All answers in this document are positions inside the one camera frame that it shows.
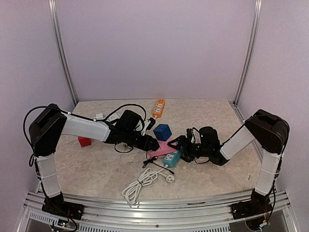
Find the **pink power strip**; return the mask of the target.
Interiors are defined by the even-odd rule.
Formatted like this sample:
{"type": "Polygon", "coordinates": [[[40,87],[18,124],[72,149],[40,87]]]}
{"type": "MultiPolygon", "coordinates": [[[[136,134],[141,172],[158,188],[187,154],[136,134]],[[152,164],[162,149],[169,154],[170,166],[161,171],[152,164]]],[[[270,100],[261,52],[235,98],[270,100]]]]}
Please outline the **pink power strip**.
{"type": "Polygon", "coordinates": [[[173,153],[173,152],[177,152],[176,149],[168,146],[168,142],[170,142],[172,139],[168,139],[167,141],[158,141],[159,143],[159,148],[156,150],[156,151],[149,151],[148,152],[148,155],[149,157],[160,157],[160,156],[164,156],[166,154],[169,154],[169,153],[173,153]]]}

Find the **teal power strip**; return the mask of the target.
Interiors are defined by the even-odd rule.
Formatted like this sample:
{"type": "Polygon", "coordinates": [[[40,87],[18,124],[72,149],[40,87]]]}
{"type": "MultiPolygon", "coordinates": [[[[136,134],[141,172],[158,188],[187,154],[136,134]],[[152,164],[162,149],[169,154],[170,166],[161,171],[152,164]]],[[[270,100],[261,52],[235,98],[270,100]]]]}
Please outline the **teal power strip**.
{"type": "Polygon", "coordinates": [[[164,159],[162,160],[164,166],[167,166],[169,168],[173,168],[179,159],[181,158],[183,154],[183,148],[181,147],[180,150],[177,150],[176,152],[172,152],[169,154],[166,154],[164,159]]]}

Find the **orange power strip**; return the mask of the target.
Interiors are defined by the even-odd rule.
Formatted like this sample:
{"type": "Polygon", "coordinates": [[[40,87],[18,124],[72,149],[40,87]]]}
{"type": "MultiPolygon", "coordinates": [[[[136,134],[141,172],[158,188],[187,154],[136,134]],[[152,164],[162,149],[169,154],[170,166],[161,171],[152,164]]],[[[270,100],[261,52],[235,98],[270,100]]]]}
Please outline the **orange power strip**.
{"type": "Polygon", "coordinates": [[[158,99],[152,111],[153,118],[161,118],[165,107],[165,99],[158,99]]]}

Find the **white multi-outlet plug adapter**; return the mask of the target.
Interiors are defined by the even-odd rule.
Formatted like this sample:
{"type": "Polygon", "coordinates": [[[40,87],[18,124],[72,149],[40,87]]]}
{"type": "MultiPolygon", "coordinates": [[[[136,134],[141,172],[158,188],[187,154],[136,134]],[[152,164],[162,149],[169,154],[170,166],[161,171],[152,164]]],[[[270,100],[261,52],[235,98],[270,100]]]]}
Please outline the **white multi-outlet plug adapter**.
{"type": "Polygon", "coordinates": [[[117,113],[113,113],[111,116],[107,118],[107,121],[112,122],[116,119],[119,119],[119,115],[117,113]]]}

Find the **white usb charger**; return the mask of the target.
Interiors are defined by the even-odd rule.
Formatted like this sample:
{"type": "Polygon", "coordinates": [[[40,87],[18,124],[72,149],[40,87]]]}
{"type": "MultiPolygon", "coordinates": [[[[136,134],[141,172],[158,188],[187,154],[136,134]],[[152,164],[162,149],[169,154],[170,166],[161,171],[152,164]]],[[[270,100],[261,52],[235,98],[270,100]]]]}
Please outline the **white usb charger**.
{"type": "Polygon", "coordinates": [[[94,119],[96,121],[102,121],[106,116],[103,113],[98,113],[96,114],[96,116],[94,117],[94,119]]]}

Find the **red cube adapter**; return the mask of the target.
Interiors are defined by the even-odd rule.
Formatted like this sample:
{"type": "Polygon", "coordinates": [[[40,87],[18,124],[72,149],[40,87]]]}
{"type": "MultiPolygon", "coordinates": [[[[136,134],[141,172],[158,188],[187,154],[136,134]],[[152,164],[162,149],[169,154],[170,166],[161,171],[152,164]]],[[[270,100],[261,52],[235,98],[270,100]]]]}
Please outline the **red cube adapter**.
{"type": "Polygon", "coordinates": [[[78,136],[78,142],[81,147],[86,147],[92,145],[92,140],[90,138],[78,136]]]}

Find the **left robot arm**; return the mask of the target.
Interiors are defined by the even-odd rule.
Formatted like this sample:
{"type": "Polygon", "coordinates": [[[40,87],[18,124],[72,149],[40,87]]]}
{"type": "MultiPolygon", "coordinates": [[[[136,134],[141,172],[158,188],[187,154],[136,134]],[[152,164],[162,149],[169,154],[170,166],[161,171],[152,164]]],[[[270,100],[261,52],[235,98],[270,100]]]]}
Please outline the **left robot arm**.
{"type": "Polygon", "coordinates": [[[84,137],[107,144],[127,144],[143,151],[156,151],[158,141],[146,134],[153,120],[146,120],[131,110],[125,110],[119,119],[109,121],[91,119],[61,110],[56,104],[41,107],[43,111],[29,127],[30,146],[34,164],[46,197],[48,206],[57,215],[67,211],[67,203],[61,195],[57,179],[55,156],[58,141],[62,135],[84,137]]]}

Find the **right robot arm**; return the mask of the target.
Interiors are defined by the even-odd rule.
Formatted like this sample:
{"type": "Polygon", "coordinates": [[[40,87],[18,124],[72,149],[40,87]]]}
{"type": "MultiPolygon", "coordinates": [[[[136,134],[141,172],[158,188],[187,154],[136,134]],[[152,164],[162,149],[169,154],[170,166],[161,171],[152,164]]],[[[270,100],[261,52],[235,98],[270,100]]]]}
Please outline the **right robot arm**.
{"type": "Polygon", "coordinates": [[[261,169],[257,183],[247,203],[247,211],[256,215],[265,208],[275,181],[280,174],[282,158],[289,139],[290,126],[281,117],[259,109],[223,143],[217,130],[207,126],[197,130],[200,142],[195,141],[194,129],[187,129],[168,142],[168,146],[183,151],[183,160],[192,162],[200,157],[223,166],[251,144],[262,151],[261,169]]]}

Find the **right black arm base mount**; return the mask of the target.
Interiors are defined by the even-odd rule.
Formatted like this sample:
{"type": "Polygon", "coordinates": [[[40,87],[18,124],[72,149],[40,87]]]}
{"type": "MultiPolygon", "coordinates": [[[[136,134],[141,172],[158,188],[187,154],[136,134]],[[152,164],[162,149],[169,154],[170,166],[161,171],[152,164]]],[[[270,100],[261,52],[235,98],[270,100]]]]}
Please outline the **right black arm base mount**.
{"type": "Polygon", "coordinates": [[[269,195],[270,193],[263,196],[253,190],[248,201],[240,201],[230,206],[233,219],[247,218],[265,213],[266,211],[270,212],[272,205],[269,195]]]}

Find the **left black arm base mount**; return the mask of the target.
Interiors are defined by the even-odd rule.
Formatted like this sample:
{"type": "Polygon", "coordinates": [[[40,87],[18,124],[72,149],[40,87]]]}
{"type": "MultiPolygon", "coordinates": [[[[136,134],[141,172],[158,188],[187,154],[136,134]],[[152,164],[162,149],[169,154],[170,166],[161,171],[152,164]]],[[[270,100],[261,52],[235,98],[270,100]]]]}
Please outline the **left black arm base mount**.
{"type": "Polygon", "coordinates": [[[64,201],[62,192],[52,198],[45,197],[42,211],[66,218],[81,220],[84,205],[64,201]]]}

